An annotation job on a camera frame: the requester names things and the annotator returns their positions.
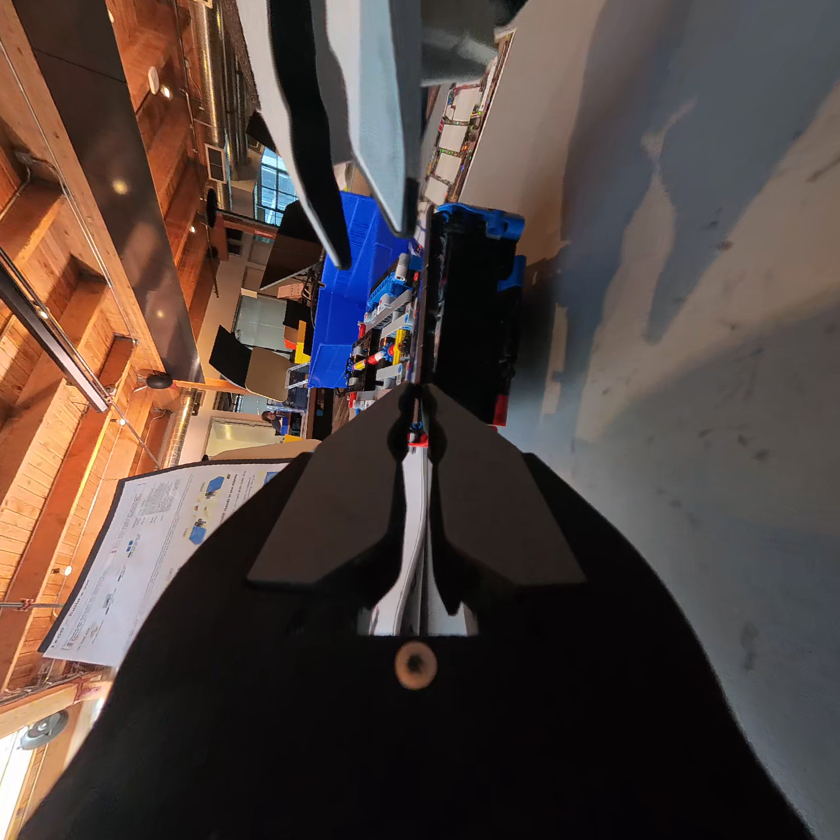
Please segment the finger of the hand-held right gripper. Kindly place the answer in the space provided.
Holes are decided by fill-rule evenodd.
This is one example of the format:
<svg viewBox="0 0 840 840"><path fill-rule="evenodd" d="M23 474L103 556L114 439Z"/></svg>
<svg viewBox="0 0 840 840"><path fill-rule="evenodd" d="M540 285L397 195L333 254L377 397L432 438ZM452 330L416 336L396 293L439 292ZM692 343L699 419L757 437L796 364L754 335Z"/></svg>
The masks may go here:
<svg viewBox="0 0 840 840"><path fill-rule="evenodd" d="M318 80L336 162L352 161L393 234L417 222L421 4L314 1Z"/></svg>
<svg viewBox="0 0 840 840"><path fill-rule="evenodd" d="M336 267L351 268L350 240L333 174L329 117L319 86L311 4L236 5L267 132L328 256Z"/></svg>

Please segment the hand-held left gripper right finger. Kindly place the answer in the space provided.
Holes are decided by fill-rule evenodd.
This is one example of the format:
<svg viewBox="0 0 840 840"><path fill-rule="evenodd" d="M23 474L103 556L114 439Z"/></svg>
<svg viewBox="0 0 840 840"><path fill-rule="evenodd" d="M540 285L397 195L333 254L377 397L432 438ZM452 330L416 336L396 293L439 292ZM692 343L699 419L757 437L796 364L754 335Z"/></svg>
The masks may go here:
<svg viewBox="0 0 840 840"><path fill-rule="evenodd" d="M435 385L422 386L432 479L434 582L448 614L475 616L585 573L523 453Z"/></svg>

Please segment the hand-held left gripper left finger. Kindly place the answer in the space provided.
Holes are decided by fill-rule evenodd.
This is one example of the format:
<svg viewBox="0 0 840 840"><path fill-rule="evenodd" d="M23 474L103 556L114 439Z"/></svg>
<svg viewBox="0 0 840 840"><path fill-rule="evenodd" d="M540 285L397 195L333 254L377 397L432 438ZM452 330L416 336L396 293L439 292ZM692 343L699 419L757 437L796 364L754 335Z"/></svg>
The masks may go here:
<svg viewBox="0 0 840 840"><path fill-rule="evenodd" d="M403 461L416 399L416 385L398 386L310 454L249 584L347 598L369 610L393 588L403 561Z"/></svg>

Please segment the partly built toy car model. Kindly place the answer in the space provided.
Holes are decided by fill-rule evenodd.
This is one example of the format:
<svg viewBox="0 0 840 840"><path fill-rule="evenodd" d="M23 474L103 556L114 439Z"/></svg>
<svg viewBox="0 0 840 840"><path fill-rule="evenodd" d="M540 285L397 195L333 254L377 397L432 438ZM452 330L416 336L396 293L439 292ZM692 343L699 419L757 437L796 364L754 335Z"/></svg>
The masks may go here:
<svg viewBox="0 0 840 840"><path fill-rule="evenodd" d="M421 255L405 253L371 287L345 368L351 417L397 386L431 384L506 426L527 260L524 220L445 203L427 216Z"/></svg>

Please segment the shiny sticker sheet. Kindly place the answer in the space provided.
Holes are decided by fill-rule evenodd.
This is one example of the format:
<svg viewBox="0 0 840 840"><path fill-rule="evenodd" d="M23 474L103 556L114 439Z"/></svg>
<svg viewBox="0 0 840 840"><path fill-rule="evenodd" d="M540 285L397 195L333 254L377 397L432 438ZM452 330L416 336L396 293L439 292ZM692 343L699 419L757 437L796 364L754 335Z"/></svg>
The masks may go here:
<svg viewBox="0 0 840 840"><path fill-rule="evenodd" d="M497 53L482 78L451 84L437 95L442 111L430 124L433 143L422 171L424 179L418 201L421 214L429 207L459 200L516 32L515 27L509 27L497 35Z"/></svg>

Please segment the black floor lamp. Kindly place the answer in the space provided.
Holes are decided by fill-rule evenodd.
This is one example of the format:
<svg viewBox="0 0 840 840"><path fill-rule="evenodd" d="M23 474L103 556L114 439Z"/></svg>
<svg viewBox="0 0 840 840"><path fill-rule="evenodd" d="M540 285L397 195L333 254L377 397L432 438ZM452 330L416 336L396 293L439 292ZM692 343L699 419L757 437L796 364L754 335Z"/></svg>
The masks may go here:
<svg viewBox="0 0 840 840"><path fill-rule="evenodd" d="M221 225L243 233L270 238L275 237L279 232L279 227L276 225L268 224L263 220L248 217L222 207L214 189L209 189L206 192L205 217L209 228L215 228Z"/></svg>

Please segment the printed instruction sheet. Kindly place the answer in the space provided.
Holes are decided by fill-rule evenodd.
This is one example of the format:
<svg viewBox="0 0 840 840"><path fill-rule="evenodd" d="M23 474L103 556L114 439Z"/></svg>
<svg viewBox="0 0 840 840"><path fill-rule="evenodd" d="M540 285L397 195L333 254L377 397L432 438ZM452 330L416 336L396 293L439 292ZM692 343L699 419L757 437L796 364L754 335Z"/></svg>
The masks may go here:
<svg viewBox="0 0 840 840"><path fill-rule="evenodd" d="M290 458L207 460L122 479L38 651L117 668L177 572Z"/></svg>

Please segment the blue plastic bin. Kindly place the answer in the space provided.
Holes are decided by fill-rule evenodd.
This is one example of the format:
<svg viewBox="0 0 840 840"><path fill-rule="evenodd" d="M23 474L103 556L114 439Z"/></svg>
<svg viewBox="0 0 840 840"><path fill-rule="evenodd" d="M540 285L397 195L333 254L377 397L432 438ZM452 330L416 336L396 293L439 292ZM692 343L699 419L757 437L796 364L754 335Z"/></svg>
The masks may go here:
<svg viewBox="0 0 840 840"><path fill-rule="evenodd" d="M352 266L338 269L331 258L325 259L308 372L312 391L345 387L346 365L371 292L412 244L410 239L394 236L374 198L342 192L341 201Z"/></svg>

